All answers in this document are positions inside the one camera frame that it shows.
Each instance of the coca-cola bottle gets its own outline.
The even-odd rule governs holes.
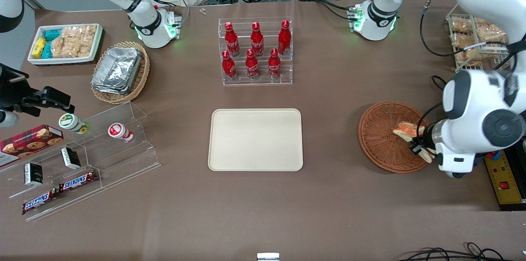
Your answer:
[[[254,51],[249,48],[247,51],[247,60],[245,61],[245,65],[247,65],[248,78],[256,81],[259,79],[259,69],[258,60],[254,55]]]
[[[239,40],[237,39],[237,34],[233,30],[233,26],[231,22],[225,23],[225,30],[227,31],[225,34],[225,41],[227,43],[227,49],[230,52],[231,56],[237,57],[240,54]]]
[[[286,19],[281,22],[281,31],[278,35],[278,52],[280,55],[290,55],[291,54],[291,39],[292,34],[289,27],[291,22]]]
[[[259,30],[259,23],[256,21],[252,23],[252,35],[250,35],[250,41],[252,41],[252,49],[256,57],[263,55],[263,34]]]
[[[237,72],[235,71],[235,63],[230,58],[230,53],[223,51],[221,56],[223,57],[223,71],[225,72],[227,81],[236,81]]]
[[[270,74],[270,79],[276,80],[281,76],[281,60],[278,57],[278,50],[272,48],[270,50],[270,58],[268,59],[268,73]]]

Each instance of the round wicker basket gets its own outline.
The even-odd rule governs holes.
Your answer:
[[[129,102],[139,95],[141,90],[143,90],[143,87],[146,83],[146,78],[148,78],[148,72],[150,72],[150,59],[148,58],[148,55],[146,54],[145,49],[138,43],[135,42],[121,42],[118,44],[113,45],[112,47],[124,47],[124,48],[135,48],[138,51],[141,51],[142,57],[141,62],[139,63],[139,68],[137,69],[137,73],[135,74],[135,79],[133,80],[133,83],[131,85],[131,91],[127,95],[117,95],[117,94],[109,94],[107,92],[101,92],[94,87],[92,87],[93,94],[101,101],[109,102],[111,104],[122,104],[125,102]],[[97,72],[100,62],[102,62],[102,59],[104,58],[104,55],[108,53],[109,48],[104,51],[104,53],[100,56],[97,66],[95,66],[95,69],[93,71],[93,74]]]
[[[416,124],[422,115],[402,102],[380,102],[369,107],[360,118],[358,137],[367,156],[382,169],[393,173],[413,173],[426,166],[413,154],[407,142],[392,132],[399,122]],[[426,119],[423,126],[428,126]]]

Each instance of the bottle cap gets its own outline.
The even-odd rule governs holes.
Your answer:
[[[110,125],[108,128],[108,134],[112,138],[116,138],[116,139],[121,138],[122,136],[124,136],[125,133],[126,133],[126,128],[124,127],[124,125],[118,122]]]
[[[58,125],[60,125],[61,128],[64,129],[73,129],[78,124],[78,117],[71,114],[66,113],[58,119]]]

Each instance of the cookie box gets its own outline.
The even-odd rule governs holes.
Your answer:
[[[64,141],[56,128],[41,125],[0,142],[0,167]]]

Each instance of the brown table surface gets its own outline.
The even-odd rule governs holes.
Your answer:
[[[314,2],[205,7],[206,16],[192,8],[180,40],[147,49],[152,68],[134,101],[148,114],[146,136],[162,166],[32,223],[20,216],[19,202],[0,192],[0,259],[243,261],[279,252],[282,260],[380,261],[423,247],[464,251],[468,241],[524,259],[526,215],[497,212],[485,167],[463,179],[437,165],[396,175],[370,162],[358,143],[358,120],[371,104],[398,100],[425,111],[441,98],[430,76],[453,76],[453,59],[430,54],[420,42],[424,1],[406,0],[396,28],[380,42],[350,33]],[[450,46],[441,22],[454,3],[434,0],[426,15],[427,42],[442,53]],[[269,16],[293,17],[293,85],[223,87],[218,19]],[[137,41],[123,11],[36,12],[37,26],[66,23],[100,23],[103,50]],[[90,90],[93,68],[23,65],[32,87],[70,94],[81,118],[111,107]],[[303,169],[208,169],[210,117],[218,108],[300,110]],[[61,114],[21,115],[0,138],[56,124]]]

